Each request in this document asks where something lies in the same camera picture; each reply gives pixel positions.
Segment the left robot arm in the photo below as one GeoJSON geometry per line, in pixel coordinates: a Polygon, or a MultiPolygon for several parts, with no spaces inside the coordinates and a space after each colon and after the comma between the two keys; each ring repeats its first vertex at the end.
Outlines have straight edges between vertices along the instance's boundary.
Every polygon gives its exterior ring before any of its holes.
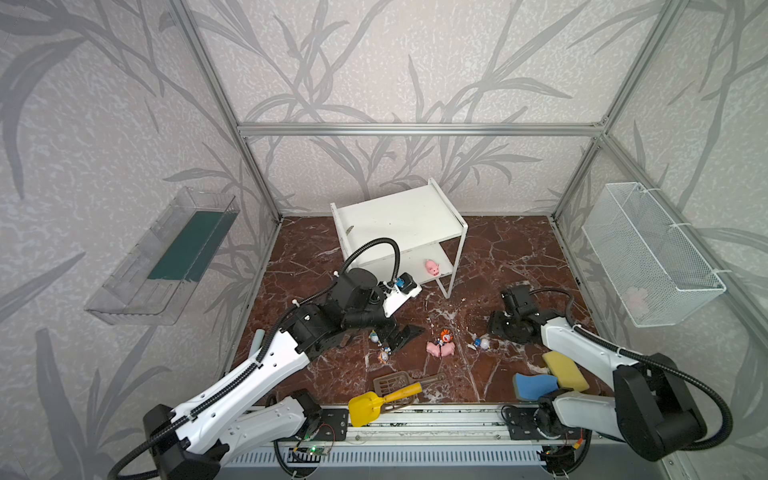
{"type": "Polygon", "coordinates": [[[237,457],[306,430],[321,409],[305,391],[257,411],[251,408],[352,332],[373,330],[387,350],[401,349],[423,330],[399,326],[395,313],[420,292],[408,273],[381,282],[354,268],[317,297],[291,306],[259,349],[225,377],[176,407],[158,405],[144,416],[154,476],[213,479],[237,457]]]}

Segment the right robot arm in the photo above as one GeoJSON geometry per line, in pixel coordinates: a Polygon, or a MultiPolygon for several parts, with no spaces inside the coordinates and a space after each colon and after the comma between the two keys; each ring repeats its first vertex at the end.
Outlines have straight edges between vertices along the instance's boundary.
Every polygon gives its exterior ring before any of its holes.
{"type": "Polygon", "coordinates": [[[587,370],[612,392],[590,394],[566,385],[555,373],[516,375],[515,397],[536,404],[534,422],[543,436],[558,438],[569,429],[606,434],[649,461],[710,447],[706,422],[690,392],[708,393],[706,384],[662,354],[628,351],[589,332],[571,317],[574,297],[559,313],[540,310],[535,293],[527,285],[503,289],[504,308],[491,313],[489,334],[517,344],[539,343],[569,361],[566,372],[587,370]]]}

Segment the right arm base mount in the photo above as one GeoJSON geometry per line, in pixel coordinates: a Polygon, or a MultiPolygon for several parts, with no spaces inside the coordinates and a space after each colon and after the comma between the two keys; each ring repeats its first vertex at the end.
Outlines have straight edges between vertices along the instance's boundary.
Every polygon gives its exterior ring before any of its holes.
{"type": "Polygon", "coordinates": [[[584,434],[579,428],[564,426],[548,409],[533,405],[503,405],[501,418],[511,440],[576,442],[584,434]]]}

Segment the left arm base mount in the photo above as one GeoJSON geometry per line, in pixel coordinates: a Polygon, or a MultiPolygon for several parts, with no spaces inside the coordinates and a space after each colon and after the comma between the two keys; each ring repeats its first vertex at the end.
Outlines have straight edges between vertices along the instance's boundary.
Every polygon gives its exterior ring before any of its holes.
{"type": "Polygon", "coordinates": [[[350,426],[349,410],[346,406],[322,407],[306,390],[298,390],[286,399],[297,400],[304,421],[298,430],[284,440],[344,441],[350,426]]]}

